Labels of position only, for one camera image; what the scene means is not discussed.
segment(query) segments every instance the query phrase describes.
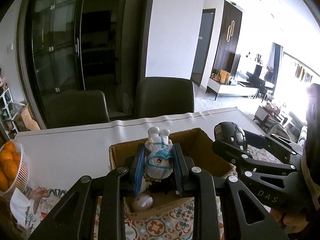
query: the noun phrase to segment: curtain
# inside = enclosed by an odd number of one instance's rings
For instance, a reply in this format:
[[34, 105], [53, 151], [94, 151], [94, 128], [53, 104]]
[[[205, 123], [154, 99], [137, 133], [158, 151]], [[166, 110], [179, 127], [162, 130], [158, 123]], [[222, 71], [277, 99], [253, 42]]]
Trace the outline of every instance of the curtain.
[[274, 65], [274, 61], [275, 61], [275, 48], [276, 48], [276, 44], [273, 42], [272, 46], [271, 46], [271, 51], [269, 53], [269, 58], [268, 58], [268, 63], [267, 66], [269, 67], [273, 67]]
[[273, 87], [273, 92], [271, 93], [271, 95], [274, 94], [276, 89], [279, 68], [281, 66], [281, 62], [283, 58], [283, 47], [276, 43], [273, 43], [273, 44], [274, 46], [272, 46], [272, 50], [274, 48], [274, 60], [273, 60], [273, 76], [272, 76], [271, 83], [273, 83], [275, 86]]

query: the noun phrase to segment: cardboard box on floor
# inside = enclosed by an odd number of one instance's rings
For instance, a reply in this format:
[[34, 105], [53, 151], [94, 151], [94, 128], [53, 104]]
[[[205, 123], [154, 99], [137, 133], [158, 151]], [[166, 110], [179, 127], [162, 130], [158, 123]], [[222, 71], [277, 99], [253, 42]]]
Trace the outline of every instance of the cardboard box on floor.
[[[222, 177], [230, 172], [231, 164], [212, 151], [212, 140], [200, 128], [172, 133], [169, 138], [172, 143], [180, 144], [183, 155], [191, 157], [195, 166], [210, 172], [216, 177]], [[109, 148], [111, 169], [124, 165], [127, 157], [136, 154], [138, 144], [145, 143], [147, 140], [147, 138], [144, 138], [111, 145]], [[164, 193], [152, 193], [151, 195], [154, 199], [153, 207], [142, 212], [131, 212], [130, 200], [125, 198], [126, 215], [133, 220], [144, 219], [170, 211], [186, 201], [186, 198], [180, 198], [174, 191], [170, 191], [167, 195]]]
[[21, 114], [14, 119], [14, 122], [19, 132], [41, 130], [38, 123], [33, 120], [33, 116], [30, 111], [30, 104], [27, 104], [22, 109]]

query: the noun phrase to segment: glass door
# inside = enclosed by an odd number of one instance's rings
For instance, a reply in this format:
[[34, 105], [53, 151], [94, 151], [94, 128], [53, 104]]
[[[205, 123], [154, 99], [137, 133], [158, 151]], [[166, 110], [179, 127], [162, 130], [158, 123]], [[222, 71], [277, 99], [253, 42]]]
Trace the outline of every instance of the glass door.
[[57, 92], [84, 90], [81, 63], [83, 0], [31, 0], [26, 38], [29, 72], [43, 117]]

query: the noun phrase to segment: orange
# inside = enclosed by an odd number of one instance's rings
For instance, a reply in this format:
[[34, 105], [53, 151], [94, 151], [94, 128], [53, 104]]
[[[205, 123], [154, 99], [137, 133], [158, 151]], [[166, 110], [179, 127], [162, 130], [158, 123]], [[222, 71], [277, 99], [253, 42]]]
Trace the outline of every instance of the orange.
[[14, 143], [11, 142], [11, 141], [6, 142], [4, 144], [4, 149], [9, 151], [9, 152], [15, 152], [16, 151], [16, 147], [15, 147]]
[[0, 190], [5, 192], [8, 190], [8, 188], [9, 188], [9, 181], [5, 176], [5, 174], [2, 171], [0, 171]]
[[9, 179], [9, 187], [11, 187], [13, 181], [14, 181], [14, 179]]
[[5, 160], [3, 163], [3, 171], [8, 179], [14, 179], [17, 175], [18, 168], [13, 160]]
[[21, 160], [21, 153], [16, 153], [16, 152], [13, 152], [12, 153], [12, 160], [14, 161], [19, 161]]
[[14, 163], [17, 165], [17, 168], [19, 168], [20, 161], [14, 161]]
[[0, 152], [0, 161], [1, 163], [3, 163], [5, 160], [12, 160], [12, 154], [11, 152], [7, 151], [7, 150], [2, 150]]

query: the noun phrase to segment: human hand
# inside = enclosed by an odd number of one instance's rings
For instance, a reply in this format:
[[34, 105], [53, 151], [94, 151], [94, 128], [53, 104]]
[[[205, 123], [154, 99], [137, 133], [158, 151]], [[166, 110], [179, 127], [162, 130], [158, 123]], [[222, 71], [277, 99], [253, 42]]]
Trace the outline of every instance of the human hand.
[[276, 220], [276, 222], [281, 225], [283, 222], [285, 225], [293, 227], [291, 233], [298, 233], [302, 231], [308, 224], [306, 221], [306, 215], [305, 214], [296, 214], [296, 215], [290, 215], [286, 214], [284, 216], [284, 213], [275, 210], [271, 208], [270, 215]]

